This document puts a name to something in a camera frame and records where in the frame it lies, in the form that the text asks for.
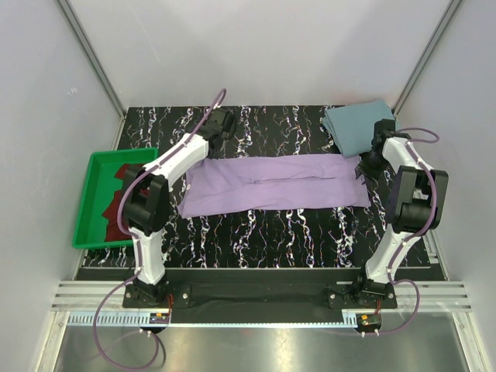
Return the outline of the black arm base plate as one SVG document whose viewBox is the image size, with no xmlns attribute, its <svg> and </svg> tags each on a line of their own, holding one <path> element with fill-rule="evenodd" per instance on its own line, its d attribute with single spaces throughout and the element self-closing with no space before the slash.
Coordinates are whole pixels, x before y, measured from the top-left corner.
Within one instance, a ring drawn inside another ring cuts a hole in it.
<svg viewBox="0 0 496 372">
<path fill-rule="evenodd" d="M 194 315 L 253 314 L 277 319 L 328 318 L 332 312 L 396 309 L 394 298 L 360 307 L 351 297 L 357 268 L 172 269 L 165 272 L 165 298 L 153 301 L 128 286 L 123 306 L 182 310 Z"/>
</svg>

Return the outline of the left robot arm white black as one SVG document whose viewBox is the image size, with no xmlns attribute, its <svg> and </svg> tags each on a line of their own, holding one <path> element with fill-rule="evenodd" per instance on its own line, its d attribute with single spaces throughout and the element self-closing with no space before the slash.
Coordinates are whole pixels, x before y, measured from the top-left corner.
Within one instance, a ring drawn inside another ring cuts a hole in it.
<svg viewBox="0 0 496 372">
<path fill-rule="evenodd" d="M 222 148 L 236 131 L 236 117 L 223 108 L 209 109 L 200 123 L 162 156 L 124 175 L 117 211 L 119 229 L 133 241 L 135 270 L 126 284 L 152 307 L 167 299 L 161 234 L 171 213 L 170 190 L 196 163 Z"/>
</svg>

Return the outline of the purple t shirt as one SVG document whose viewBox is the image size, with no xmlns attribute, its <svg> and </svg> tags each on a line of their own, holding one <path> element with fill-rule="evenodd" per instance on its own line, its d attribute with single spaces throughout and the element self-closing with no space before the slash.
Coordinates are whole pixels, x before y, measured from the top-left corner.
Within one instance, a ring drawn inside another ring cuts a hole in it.
<svg viewBox="0 0 496 372">
<path fill-rule="evenodd" d="M 335 153 L 205 159 L 187 171 L 177 210 L 188 219 L 248 210 L 368 208 L 367 187 L 355 175 L 359 161 Z"/>
</svg>

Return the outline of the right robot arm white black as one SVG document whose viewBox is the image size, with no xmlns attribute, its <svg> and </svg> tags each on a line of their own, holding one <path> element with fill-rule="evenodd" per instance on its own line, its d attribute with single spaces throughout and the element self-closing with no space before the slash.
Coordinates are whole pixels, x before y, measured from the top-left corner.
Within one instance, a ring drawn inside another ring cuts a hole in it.
<svg viewBox="0 0 496 372">
<path fill-rule="evenodd" d="M 393 119 L 382 119 L 374 124 L 371 150 L 355 169 L 356 177 L 369 180 L 386 167 L 395 172 L 385 207 L 385 233 L 352 284 L 351 297 L 360 307 L 394 298 L 394 279 L 401 262 L 413 245 L 440 223 L 449 175 L 421 158 L 414 148 L 416 141 L 403 129 L 397 131 Z"/>
</svg>

